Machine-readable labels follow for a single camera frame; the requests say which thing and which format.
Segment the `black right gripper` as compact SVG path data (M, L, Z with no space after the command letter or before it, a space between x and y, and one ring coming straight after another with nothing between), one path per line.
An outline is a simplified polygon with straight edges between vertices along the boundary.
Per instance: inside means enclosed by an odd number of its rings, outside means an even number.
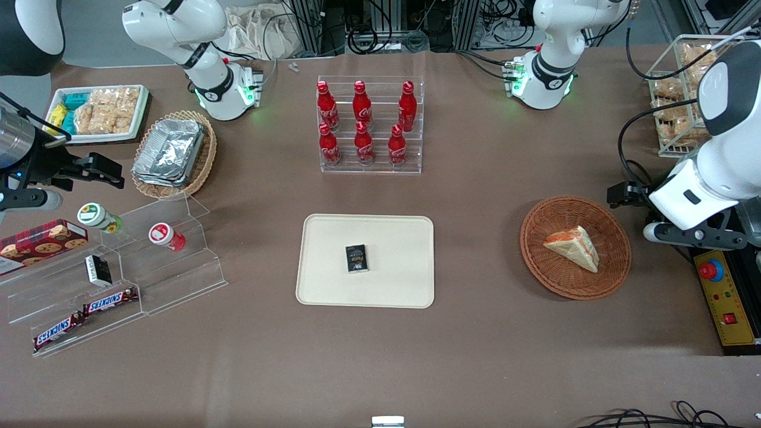
M11 188L27 188L40 184L71 191L74 181L103 182L122 190L124 178L111 178L106 174L122 174L122 165L98 153L76 157L60 144L46 148L54 138L43 130L36 130L28 154L11 165Z

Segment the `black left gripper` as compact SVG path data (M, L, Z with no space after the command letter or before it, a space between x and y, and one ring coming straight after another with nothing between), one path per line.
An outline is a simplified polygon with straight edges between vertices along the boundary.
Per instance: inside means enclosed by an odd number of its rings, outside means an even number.
M623 181L607 189L606 202L611 209L623 206L650 207L649 193L649 186L637 186L635 181Z

